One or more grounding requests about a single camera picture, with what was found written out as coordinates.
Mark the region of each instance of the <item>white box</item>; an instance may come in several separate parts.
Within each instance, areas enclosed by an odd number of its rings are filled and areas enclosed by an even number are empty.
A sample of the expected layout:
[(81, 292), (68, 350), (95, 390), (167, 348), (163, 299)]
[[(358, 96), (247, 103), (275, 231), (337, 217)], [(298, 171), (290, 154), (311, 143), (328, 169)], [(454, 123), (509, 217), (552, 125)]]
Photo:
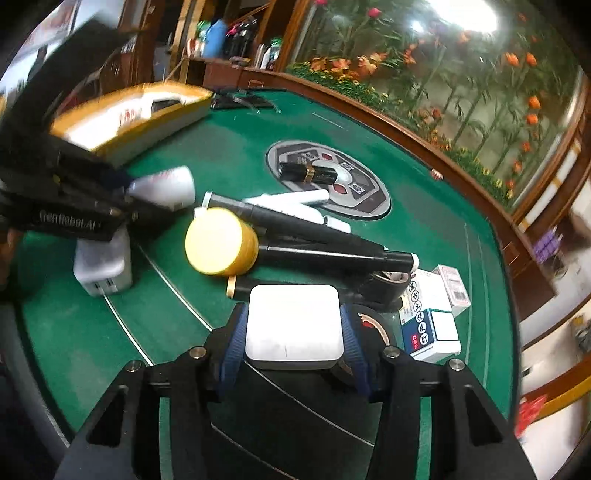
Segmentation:
[(110, 242), (79, 239), (74, 256), (74, 276), (93, 297), (128, 288), (132, 278), (127, 228), (119, 228)]
[(405, 351), (430, 363), (459, 354), (462, 346), (443, 279), (417, 270), (404, 296), (400, 324)]
[(457, 268), (448, 267), (447, 265), (438, 265), (435, 270), (433, 270), (433, 273), (436, 273), (443, 279), (443, 285), (447, 292), (447, 298), (452, 305), (454, 318), (472, 305)]
[(336, 288), (257, 285), (252, 289), (246, 356), (262, 369), (325, 369), (343, 355)]

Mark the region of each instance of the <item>floral mural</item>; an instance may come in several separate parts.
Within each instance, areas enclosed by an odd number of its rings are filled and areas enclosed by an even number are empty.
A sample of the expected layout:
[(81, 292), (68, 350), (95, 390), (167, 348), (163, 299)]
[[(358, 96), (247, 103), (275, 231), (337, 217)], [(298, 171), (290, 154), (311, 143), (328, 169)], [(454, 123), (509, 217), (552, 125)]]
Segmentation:
[(316, 0), (287, 71), (396, 120), (511, 210), (579, 67), (524, 0)]

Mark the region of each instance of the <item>yellow lid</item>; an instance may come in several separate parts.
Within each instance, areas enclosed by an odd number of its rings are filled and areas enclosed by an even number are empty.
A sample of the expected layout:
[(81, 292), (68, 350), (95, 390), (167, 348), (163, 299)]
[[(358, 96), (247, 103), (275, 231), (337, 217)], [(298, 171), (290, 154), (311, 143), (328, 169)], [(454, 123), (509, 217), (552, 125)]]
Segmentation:
[(189, 225), (185, 252), (193, 268), (203, 274), (242, 275), (256, 261), (258, 238), (230, 210), (214, 207)]

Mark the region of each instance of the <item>green tabletop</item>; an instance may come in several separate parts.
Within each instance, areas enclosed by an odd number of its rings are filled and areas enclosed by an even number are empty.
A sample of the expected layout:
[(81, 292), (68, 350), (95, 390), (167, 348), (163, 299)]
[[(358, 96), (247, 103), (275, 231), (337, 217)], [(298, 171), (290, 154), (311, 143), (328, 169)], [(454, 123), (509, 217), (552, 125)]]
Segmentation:
[[(445, 264), (460, 271), (472, 300), (456, 318), (460, 357), (507, 417), (514, 389), (511, 306), (503, 259), (486, 219), (447, 183), (432, 179), (416, 158), (372, 130), (292, 93), (264, 95), (281, 113), (211, 112), (145, 152), (130, 172), (141, 176), (187, 165), (199, 200), (206, 190), (244, 198), (286, 192), (265, 164), (265, 153), (277, 141), (318, 142), (357, 158), (385, 183), (392, 209), (380, 220), (343, 219), (357, 235), (415, 252), (425, 270)], [(173, 360), (225, 324), (235, 304), (225, 296), (226, 280), (199, 274), (185, 258), (191, 219), (187, 212), (152, 242), (134, 239), (134, 285), (108, 300), (88, 296), (74, 278), (75, 241), (39, 233), (24, 239), (17, 259), (21, 331), (47, 391), (72, 428), (80, 427), (127, 361)], [(311, 280), (270, 267), (255, 267), (253, 275)], [(389, 318), (397, 321), (395, 315)], [(228, 478), (362, 479), (380, 408), (322, 372), (263, 374), (243, 364), (229, 398), (211, 406), (220, 468)], [(428, 399), (421, 413), (417, 478), (426, 479)]]

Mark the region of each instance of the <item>metal screw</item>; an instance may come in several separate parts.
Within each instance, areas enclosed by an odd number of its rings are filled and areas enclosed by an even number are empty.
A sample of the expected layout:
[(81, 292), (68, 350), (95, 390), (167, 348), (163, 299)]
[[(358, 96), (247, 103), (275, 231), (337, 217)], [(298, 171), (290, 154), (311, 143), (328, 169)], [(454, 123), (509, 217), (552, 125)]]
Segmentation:
[(203, 358), (206, 353), (207, 353), (207, 350), (205, 350), (205, 348), (202, 346), (194, 346), (193, 348), (191, 348), (189, 350), (189, 356), (191, 358), (194, 358), (195, 360)]
[(466, 364), (464, 362), (462, 362), (459, 358), (452, 358), (449, 361), (449, 367), (452, 370), (455, 370), (456, 372), (461, 372), (462, 370), (464, 370), (465, 366), (466, 366)]
[(140, 360), (132, 360), (127, 365), (125, 365), (125, 369), (128, 372), (137, 372), (143, 366), (144, 364)]
[(400, 349), (395, 346), (388, 345), (384, 349), (384, 355), (388, 358), (398, 358), (400, 356)]

